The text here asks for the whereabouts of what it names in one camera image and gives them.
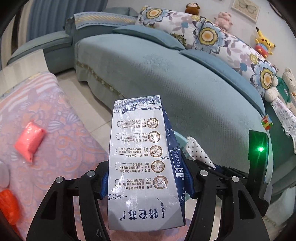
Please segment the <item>teal fabric sofa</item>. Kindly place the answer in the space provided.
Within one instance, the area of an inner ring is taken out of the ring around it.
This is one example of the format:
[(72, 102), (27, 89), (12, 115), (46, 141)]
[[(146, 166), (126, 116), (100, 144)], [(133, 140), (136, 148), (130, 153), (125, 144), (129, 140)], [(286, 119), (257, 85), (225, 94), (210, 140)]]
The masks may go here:
[(216, 56), (137, 25), (138, 15), (132, 8), (76, 13), (63, 30), (22, 44), (9, 63), (42, 49), (51, 72), (74, 68), (108, 108), (159, 95), (175, 131), (200, 140), (216, 164), (248, 170), (248, 132), (261, 131), (271, 112), (264, 97)]

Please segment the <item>pink snack packet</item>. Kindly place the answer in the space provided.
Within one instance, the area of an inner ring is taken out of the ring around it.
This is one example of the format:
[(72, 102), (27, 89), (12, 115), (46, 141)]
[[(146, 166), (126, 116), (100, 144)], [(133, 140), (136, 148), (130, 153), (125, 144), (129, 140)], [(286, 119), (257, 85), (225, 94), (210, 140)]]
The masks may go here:
[(14, 147), (27, 162), (32, 163), (34, 154), (38, 150), (46, 133), (45, 129), (33, 122), (29, 122), (18, 137)]

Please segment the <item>red plastic bag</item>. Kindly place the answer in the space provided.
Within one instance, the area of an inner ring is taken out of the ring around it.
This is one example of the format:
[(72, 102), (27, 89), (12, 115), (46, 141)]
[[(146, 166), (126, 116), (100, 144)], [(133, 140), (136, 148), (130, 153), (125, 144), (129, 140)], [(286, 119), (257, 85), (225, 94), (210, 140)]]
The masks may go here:
[(20, 208), (11, 190), (5, 189), (0, 193), (0, 206), (4, 217), (10, 225), (15, 225), (20, 218)]

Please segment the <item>brown monkey plush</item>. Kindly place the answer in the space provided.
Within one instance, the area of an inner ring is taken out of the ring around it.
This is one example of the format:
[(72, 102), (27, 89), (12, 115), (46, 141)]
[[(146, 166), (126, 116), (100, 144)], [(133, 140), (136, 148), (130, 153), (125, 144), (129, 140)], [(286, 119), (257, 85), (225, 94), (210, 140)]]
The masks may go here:
[(185, 13), (188, 13), (191, 15), (198, 15), (199, 9), (200, 9), (200, 7), (197, 3), (188, 3), (186, 5)]

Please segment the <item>blue curtain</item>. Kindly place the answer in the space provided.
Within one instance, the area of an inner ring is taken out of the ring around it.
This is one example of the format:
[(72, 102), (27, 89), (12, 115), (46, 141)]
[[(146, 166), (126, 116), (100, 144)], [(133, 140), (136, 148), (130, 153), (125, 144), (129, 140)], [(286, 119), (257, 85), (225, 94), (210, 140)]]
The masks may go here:
[(74, 14), (103, 11), (107, 3), (105, 0), (35, 0), (29, 14), (26, 41), (59, 32)]

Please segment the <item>light blue trash basket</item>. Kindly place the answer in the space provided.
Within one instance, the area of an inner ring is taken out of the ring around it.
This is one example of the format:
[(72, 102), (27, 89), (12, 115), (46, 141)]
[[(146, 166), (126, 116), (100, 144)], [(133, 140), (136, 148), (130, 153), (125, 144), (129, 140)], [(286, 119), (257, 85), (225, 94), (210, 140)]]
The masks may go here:
[(174, 134), (175, 134), (176, 140), (178, 142), (178, 145), (179, 145), (180, 149), (182, 150), (182, 152), (184, 153), (185, 157), (187, 159), (191, 159), (190, 155), (188, 154), (188, 152), (186, 151), (186, 148), (185, 148), (186, 144), (187, 144), (187, 139), (176, 131), (174, 131)]

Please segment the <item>butterfly picture frame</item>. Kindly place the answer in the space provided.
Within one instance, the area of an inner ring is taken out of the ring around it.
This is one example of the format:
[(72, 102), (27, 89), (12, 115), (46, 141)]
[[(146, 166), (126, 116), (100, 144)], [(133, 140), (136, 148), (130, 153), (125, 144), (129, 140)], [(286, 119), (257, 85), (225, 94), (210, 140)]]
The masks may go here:
[(258, 6), (254, 2), (248, 0), (235, 0), (231, 8), (234, 11), (245, 16), (246, 18), (250, 19), (254, 23), (257, 22), (260, 12), (260, 6)]

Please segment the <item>blue white milk carton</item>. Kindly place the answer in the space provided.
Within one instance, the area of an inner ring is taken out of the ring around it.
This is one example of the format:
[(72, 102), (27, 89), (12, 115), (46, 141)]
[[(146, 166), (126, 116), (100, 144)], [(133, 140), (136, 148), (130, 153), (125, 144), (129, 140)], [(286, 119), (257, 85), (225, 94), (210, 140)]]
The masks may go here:
[(181, 153), (161, 98), (117, 100), (109, 147), (109, 228), (152, 232), (184, 224)]

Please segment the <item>pink patterned table cloth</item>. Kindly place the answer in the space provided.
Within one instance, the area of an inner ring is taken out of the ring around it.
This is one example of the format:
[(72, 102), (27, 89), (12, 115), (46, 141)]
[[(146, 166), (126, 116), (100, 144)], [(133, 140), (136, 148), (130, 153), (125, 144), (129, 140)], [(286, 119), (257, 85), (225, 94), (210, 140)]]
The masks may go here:
[[(25, 126), (33, 121), (45, 136), (27, 162), (15, 149)], [(39, 73), (1, 97), (1, 160), (10, 172), (9, 190), (18, 208), (15, 226), (25, 238), (46, 192), (59, 176), (79, 178), (98, 168), (98, 184), (107, 188), (106, 151), (91, 136), (69, 104), (55, 75)]]

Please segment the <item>white coffee table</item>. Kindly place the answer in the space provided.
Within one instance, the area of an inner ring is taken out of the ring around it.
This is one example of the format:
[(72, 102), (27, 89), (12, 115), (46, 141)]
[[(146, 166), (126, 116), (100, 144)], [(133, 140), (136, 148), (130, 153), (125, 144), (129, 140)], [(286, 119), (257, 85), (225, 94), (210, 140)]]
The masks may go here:
[(0, 94), (4, 94), (23, 80), (49, 71), (43, 50), (34, 51), (9, 64), (0, 72)]

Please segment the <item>pink plush toy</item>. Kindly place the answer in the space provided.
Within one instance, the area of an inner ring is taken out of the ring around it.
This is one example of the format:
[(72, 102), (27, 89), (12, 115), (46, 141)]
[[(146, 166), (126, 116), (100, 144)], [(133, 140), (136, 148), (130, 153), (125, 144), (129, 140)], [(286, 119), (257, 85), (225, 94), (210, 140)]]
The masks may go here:
[(218, 13), (218, 16), (214, 17), (214, 20), (215, 25), (218, 25), (220, 28), (226, 31), (228, 31), (233, 25), (231, 14), (225, 11)]

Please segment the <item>rubik's cube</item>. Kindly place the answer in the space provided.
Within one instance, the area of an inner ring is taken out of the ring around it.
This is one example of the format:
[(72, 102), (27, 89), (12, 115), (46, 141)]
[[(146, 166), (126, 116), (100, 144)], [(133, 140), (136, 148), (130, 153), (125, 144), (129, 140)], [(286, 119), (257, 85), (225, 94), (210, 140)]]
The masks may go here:
[(261, 119), (261, 123), (266, 131), (273, 126), (271, 117), (268, 114)]

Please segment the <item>floral long pillow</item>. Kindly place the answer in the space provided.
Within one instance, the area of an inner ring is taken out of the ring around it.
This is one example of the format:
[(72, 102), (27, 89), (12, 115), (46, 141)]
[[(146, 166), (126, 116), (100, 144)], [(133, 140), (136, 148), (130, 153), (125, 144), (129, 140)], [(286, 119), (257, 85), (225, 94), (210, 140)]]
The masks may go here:
[(249, 81), (262, 97), (278, 84), (276, 66), (204, 16), (144, 6), (135, 23), (168, 33), (186, 49), (216, 56)]

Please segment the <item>white teddy bear green shirt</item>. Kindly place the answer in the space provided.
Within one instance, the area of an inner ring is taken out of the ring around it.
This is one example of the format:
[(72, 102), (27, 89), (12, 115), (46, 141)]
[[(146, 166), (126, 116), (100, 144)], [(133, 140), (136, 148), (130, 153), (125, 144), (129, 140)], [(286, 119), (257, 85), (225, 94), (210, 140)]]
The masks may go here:
[(270, 89), (266, 90), (264, 99), (271, 103), (277, 97), (285, 103), (288, 109), (290, 109), (291, 95), (295, 92), (296, 83), (295, 77), (290, 68), (285, 68), (282, 77), (275, 76), (274, 80), (277, 80), (276, 86), (271, 86)]

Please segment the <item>yellow Pikachu plush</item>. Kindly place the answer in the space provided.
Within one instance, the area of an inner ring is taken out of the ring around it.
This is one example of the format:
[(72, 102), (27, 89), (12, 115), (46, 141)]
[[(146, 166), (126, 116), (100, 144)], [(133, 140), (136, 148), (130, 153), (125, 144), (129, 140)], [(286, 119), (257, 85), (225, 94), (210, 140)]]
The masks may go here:
[(255, 50), (264, 58), (267, 58), (269, 55), (273, 55), (272, 50), (276, 47), (276, 45), (267, 39), (258, 27), (256, 27), (256, 31), (258, 37), (255, 38)]

